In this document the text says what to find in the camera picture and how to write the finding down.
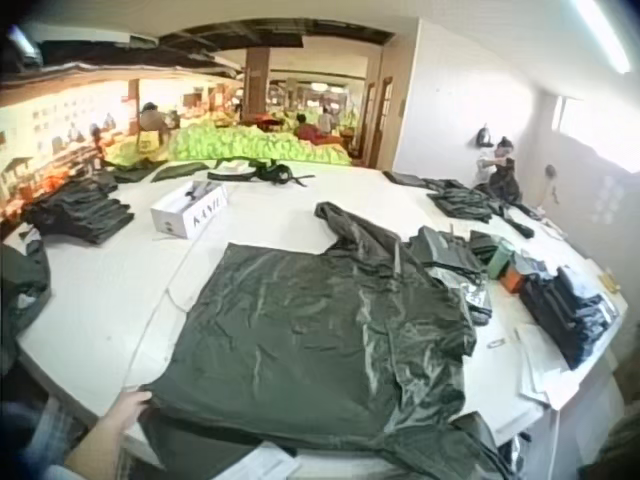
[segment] white cord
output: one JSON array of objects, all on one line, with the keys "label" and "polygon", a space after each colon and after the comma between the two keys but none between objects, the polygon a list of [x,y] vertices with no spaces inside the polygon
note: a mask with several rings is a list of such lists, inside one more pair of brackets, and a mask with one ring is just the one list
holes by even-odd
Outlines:
[{"label": "white cord", "polygon": [[553,446],[551,450],[551,462],[549,463],[549,474],[547,480],[551,480],[553,477],[553,467],[556,463],[556,452],[558,450],[558,436],[560,435],[560,410],[551,410],[551,415],[555,417],[555,426],[553,432]]}]

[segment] wooden door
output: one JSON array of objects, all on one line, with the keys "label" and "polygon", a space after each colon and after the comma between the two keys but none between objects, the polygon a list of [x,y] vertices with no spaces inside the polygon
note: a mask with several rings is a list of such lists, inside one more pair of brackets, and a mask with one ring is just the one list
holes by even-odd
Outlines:
[{"label": "wooden door", "polygon": [[380,154],[380,145],[382,145],[382,134],[387,124],[389,116],[389,105],[391,104],[391,94],[393,92],[393,77],[387,77],[382,81],[382,94],[380,95],[380,103],[378,104],[378,116],[376,118],[376,127],[373,132],[373,143],[371,144],[371,153],[369,154],[369,168],[376,168],[378,165],[378,155]]},{"label": "wooden door", "polygon": [[376,84],[371,82],[367,86],[367,91],[364,97],[364,110],[362,111],[362,130],[360,131],[360,141],[358,143],[358,158],[362,158],[364,154],[364,146],[367,142],[367,129],[371,123],[371,114],[373,112],[373,101],[376,97]]}]

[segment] ceiling light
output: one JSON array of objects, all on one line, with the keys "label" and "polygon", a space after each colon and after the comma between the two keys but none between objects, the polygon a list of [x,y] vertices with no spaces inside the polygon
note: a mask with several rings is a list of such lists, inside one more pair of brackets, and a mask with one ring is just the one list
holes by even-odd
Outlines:
[{"label": "ceiling light", "polygon": [[613,68],[620,74],[629,72],[631,65],[624,48],[598,4],[594,0],[573,0],[573,3],[609,57]]},{"label": "ceiling light", "polygon": [[326,83],[314,82],[311,84],[311,90],[314,90],[316,92],[326,92],[328,88],[329,88],[329,85],[327,85]]}]

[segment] white table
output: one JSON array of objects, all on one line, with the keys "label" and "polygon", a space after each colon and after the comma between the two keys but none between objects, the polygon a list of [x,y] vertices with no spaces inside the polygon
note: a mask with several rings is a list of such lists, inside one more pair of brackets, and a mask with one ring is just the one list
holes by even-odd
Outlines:
[{"label": "white table", "polygon": [[[498,218],[490,224],[449,219],[426,198],[425,190],[393,185],[378,171],[290,165],[296,175],[316,175],[305,180],[308,188],[295,183],[278,187],[228,183],[229,206],[196,241],[158,233],[151,220],[150,206],[185,179],[151,184],[149,178],[121,185],[113,194],[132,206],[136,218],[105,244],[91,247],[68,238],[48,238],[53,296],[19,339],[25,365],[82,418],[104,414],[123,387],[153,381],[164,371],[185,312],[229,242],[315,254],[329,247],[335,236],[313,215],[322,201],[331,201],[404,240],[423,225],[447,231],[453,225],[464,236],[470,229],[498,233],[545,260],[550,268],[568,264],[593,278],[598,273],[593,262],[548,236],[524,215],[514,217],[536,230],[533,240],[525,240]],[[205,176],[206,172],[195,175]],[[544,407],[518,393],[522,357],[514,329],[533,319],[517,296],[497,282],[489,288],[494,315],[487,327],[477,329],[473,357],[465,358],[467,402],[462,413],[479,411],[500,444],[540,418]],[[626,312],[621,296],[610,297]],[[593,367],[621,323],[605,334],[596,353],[580,367],[580,375]],[[498,339],[505,339],[505,345],[487,348]],[[128,432],[125,446],[157,462],[138,425]],[[374,478],[394,468],[368,453],[301,451],[300,460],[302,467],[294,478]]]}]

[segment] black hair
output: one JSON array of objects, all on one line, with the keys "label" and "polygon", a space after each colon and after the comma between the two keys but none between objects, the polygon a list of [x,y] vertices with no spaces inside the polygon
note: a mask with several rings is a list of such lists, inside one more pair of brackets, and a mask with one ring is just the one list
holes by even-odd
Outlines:
[{"label": "black hair", "polygon": [[144,104],[144,107],[142,107],[142,111],[146,112],[147,110],[157,110],[158,106],[153,103],[153,102],[147,102]]},{"label": "black hair", "polygon": [[500,143],[498,143],[497,145],[498,148],[511,148],[513,149],[513,142],[511,140],[509,140],[507,137],[502,137],[502,140],[500,140]]}]

